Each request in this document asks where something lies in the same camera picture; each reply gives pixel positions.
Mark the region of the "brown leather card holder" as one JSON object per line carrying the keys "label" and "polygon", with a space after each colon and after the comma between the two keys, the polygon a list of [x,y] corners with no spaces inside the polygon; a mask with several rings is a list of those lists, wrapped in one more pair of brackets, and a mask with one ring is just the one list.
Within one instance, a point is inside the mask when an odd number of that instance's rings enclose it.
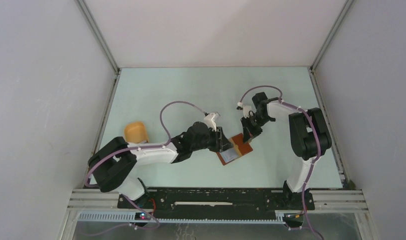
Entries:
{"label": "brown leather card holder", "polygon": [[253,151],[250,143],[244,143],[243,134],[237,134],[229,139],[233,147],[223,152],[217,152],[217,156],[223,166],[249,154]]}

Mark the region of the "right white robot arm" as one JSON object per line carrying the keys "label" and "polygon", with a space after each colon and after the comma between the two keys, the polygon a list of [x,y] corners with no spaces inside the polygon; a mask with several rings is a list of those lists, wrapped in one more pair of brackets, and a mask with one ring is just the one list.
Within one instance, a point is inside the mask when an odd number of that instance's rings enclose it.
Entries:
{"label": "right white robot arm", "polygon": [[308,193],[307,185],[316,163],[331,148],[332,140],[322,110],[303,109],[285,102],[280,97],[268,98],[259,92],[252,98],[255,110],[239,101],[237,109],[243,112],[241,124],[243,142],[248,143],[262,133],[268,122],[284,121],[289,126],[290,144],[298,161],[283,185],[282,204],[294,209]]}

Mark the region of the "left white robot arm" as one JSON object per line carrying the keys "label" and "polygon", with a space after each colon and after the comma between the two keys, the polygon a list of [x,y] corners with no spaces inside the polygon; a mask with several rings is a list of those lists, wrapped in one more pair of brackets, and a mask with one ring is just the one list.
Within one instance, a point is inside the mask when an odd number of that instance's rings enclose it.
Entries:
{"label": "left white robot arm", "polygon": [[140,178],[131,175],[134,167],[180,163],[189,159],[193,152],[221,153],[232,147],[222,127],[211,128],[199,121],[167,144],[132,143],[119,136],[89,158],[88,175],[94,177],[95,186],[101,192],[118,192],[136,208],[143,208],[149,201],[148,190]]}

